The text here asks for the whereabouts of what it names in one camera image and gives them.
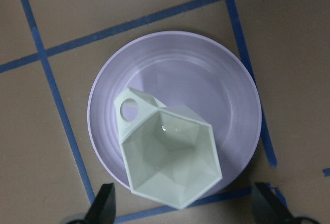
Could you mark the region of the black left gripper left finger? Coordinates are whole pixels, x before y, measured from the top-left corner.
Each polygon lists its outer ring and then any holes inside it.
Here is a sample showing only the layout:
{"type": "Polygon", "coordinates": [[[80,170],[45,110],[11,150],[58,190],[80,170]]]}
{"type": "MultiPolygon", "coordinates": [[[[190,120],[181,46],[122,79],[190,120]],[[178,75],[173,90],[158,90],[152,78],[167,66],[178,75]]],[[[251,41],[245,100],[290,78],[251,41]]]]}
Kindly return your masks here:
{"type": "Polygon", "coordinates": [[[116,217],[116,194],[113,183],[103,184],[83,219],[83,223],[114,223],[116,217]]]}

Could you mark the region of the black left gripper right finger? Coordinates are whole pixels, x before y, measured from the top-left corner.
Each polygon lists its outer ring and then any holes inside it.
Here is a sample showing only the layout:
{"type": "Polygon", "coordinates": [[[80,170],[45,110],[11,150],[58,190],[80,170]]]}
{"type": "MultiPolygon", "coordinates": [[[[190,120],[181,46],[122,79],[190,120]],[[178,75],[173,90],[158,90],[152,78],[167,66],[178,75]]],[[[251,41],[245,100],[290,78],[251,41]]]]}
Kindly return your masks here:
{"type": "Polygon", "coordinates": [[[266,183],[256,182],[252,186],[252,214],[256,223],[296,223],[266,183]]]}

